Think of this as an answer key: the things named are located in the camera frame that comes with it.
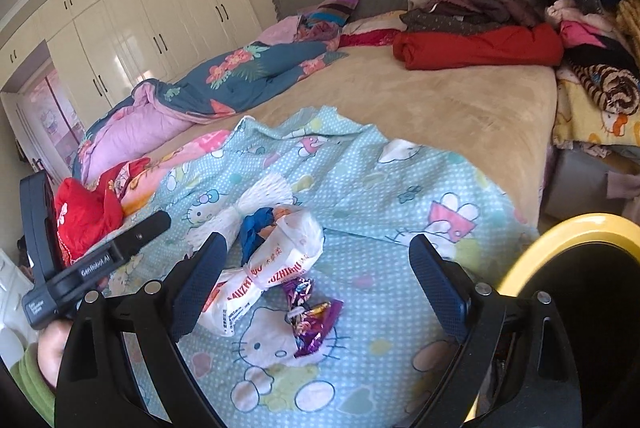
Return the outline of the left hand painted nails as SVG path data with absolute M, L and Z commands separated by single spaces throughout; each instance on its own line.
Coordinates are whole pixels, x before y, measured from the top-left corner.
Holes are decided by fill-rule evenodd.
M 58 383 L 58 373 L 72 325 L 70 320 L 54 320 L 39 334 L 38 367 L 42 377 L 52 388 Z

